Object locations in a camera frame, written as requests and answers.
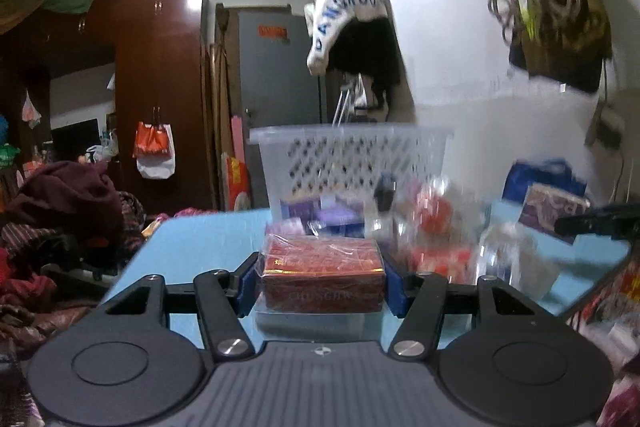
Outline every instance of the laundry basket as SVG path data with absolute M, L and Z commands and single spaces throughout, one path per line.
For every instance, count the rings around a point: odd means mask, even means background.
M 373 195 L 381 172 L 398 181 L 442 171 L 450 129 L 405 124 L 283 126 L 252 129 L 260 146 L 273 219 L 280 200 L 296 196 Z

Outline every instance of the white plastic bag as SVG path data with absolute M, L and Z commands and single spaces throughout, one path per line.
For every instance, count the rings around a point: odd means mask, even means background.
M 150 156 L 139 155 L 136 159 L 138 171 L 143 178 L 148 180 L 166 180 L 175 172 L 175 148 L 174 135 L 171 132 L 171 125 L 165 123 L 167 136 L 169 137 L 169 152 L 171 156 Z
M 368 22 L 380 17 L 387 17 L 382 0 L 316 0 L 313 41 L 306 59 L 310 73 L 326 73 L 329 50 L 350 20 Z
M 560 269 L 542 259 L 535 238 L 519 223 L 489 227 L 480 237 L 476 279 L 495 275 L 533 300 L 542 299 L 554 285 Z
M 22 106 L 22 121 L 28 123 L 29 127 L 33 129 L 40 123 L 40 118 L 42 118 L 42 115 L 33 107 L 33 103 L 29 97 L 29 91 L 27 91 L 27 98 L 24 100 L 24 105 Z

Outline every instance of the purple box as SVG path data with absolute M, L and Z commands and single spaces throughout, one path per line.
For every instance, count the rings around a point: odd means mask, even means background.
M 280 209 L 282 211 L 282 219 L 299 217 L 302 225 L 306 228 L 309 221 L 314 219 L 316 210 L 320 209 L 320 198 L 307 196 L 304 198 L 280 200 Z

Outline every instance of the door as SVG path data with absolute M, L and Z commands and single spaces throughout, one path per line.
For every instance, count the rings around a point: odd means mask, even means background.
M 306 56 L 311 37 L 302 16 L 240 12 L 240 89 L 244 136 L 257 127 L 321 123 L 319 79 Z M 257 145 L 244 148 L 255 208 L 269 206 Z

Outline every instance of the red bag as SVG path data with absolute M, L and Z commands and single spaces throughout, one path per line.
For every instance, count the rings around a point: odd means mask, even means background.
M 133 158 L 145 155 L 171 157 L 169 135 L 166 133 L 164 125 L 147 125 L 138 122 L 136 140 L 133 145 Z

